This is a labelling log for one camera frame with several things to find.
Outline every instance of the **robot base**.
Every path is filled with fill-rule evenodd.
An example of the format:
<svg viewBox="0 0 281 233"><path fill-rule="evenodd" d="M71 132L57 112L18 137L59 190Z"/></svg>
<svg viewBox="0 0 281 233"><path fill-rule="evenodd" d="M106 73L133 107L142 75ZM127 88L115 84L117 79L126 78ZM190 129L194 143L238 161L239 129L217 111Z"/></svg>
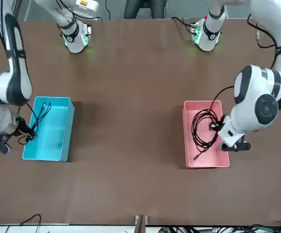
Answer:
<svg viewBox="0 0 281 233"><path fill-rule="evenodd" d="M72 53L82 52L86 46L89 46L91 38L92 27L82 23L81 21L78 21L77 24L79 25L79 33L74 38L73 42L69 42L68 37L65 38L63 36L66 47Z"/></svg>
<svg viewBox="0 0 281 233"><path fill-rule="evenodd" d="M214 40L209 40L203 29L204 22L205 18L202 18L200 21L192 24L192 42L197 45L200 50L210 52L215 48L216 44L218 44L221 32Z"/></svg>

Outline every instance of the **coiled black cable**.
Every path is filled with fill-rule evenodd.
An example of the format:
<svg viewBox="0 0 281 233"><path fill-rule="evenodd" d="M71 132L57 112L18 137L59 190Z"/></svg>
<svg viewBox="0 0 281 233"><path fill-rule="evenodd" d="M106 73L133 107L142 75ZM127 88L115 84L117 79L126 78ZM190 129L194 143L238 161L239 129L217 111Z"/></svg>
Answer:
<svg viewBox="0 0 281 233"><path fill-rule="evenodd" d="M30 108L31 112L33 113L33 116L35 117L35 123L32 126L32 130L35 131L35 134L37 134L38 130L39 130L39 124L41 123L41 121L44 119L44 117L51 110L51 103L49 103L47 108L45 108L46 107L46 103L44 102L42 107L41 107L41 109L40 109L40 112L39 112L38 116L35 114L33 108L28 103L27 103L27 106ZM30 139L24 135L24 136L22 136L22 137L20 137L18 139L18 143L21 144L21 145L26 145L29 142L29 140Z"/></svg>
<svg viewBox="0 0 281 233"><path fill-rule="evenodd" d="M193 160L197 160L199 158L199 156L201 154L203 154L204 152L206 152L210 147L213 146L213 144L216 142L217 138L218 138L218 131L221 129L222 123L223 123L223 118L218 119L217 114L212 110L213 108L213 104L215 102L215 100L218 98L218 96L224 92L225 90L234 88L234 86L228 86L224 89L222 89L214 98L214 100L212 101L212 104L210 105L209 109L203 109L201 111L199 111L193 118L192 120L192 125L191 125L191 133L192 133L192 139L199 151L199 154L196 155ZM215 130L215 134L212 138L212 140L206 142L203 139L201 139L201 137L198 135L198 126L199 124L205 120L205 119L210 119L211 120L211 124L214 125L215 127L213 128L213 130Z"/></svg>

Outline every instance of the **cable connector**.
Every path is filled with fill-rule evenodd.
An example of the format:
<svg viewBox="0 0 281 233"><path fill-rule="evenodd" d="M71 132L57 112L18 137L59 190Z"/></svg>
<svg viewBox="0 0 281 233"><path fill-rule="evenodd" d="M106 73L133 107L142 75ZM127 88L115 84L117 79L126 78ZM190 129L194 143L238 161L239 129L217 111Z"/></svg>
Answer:
<svg viewBox="0 0 281 233"><path fill-rule="evenodd" d="M260 31L256 30L256 40L259 42L260 41Z"/></svg>

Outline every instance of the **green led light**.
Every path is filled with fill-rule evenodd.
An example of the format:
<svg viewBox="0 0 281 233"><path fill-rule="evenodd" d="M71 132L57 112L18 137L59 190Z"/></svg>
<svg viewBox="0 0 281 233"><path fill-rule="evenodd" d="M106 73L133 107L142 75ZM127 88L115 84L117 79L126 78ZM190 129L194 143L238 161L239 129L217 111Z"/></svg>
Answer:
<svg viewBox="0 0 281 233"><path fill-rule="evenodd" d="M200 40L200 36L202 35L202 31L199 31L195 36L195 43L198 44Z"/></svg>
<svg viewBox="0 0 281 233"><path fill-rule="evenodd" d="M88 38L86 35L81 35L82 41L84 43L84 45L88 45Z"/></svg>

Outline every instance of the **pink bin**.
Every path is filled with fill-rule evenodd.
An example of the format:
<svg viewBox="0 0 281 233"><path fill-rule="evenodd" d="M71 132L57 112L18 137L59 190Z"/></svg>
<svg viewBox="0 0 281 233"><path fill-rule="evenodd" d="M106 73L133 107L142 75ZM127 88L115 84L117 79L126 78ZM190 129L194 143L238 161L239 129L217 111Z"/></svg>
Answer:
<svg viewBox="0 0 281 233"><path fill-rule="evenodd" d="M193 158L199 154L199 151L193 141L191 125L193 117L197 112L210 108L212 101L185 101L183 107L183 130L184 130L184 144L185 144L185 164L187 167L202 168L202 167L228 167L229 154L219 149L222 140L218 137L213 146L203 153L198 159ZM222 117L221 102L216 100L213 104L213 111L218 118ZM210 120L203 120L198 126L198 135L205 141L210 141L215 132L209 130Z"/></svg>

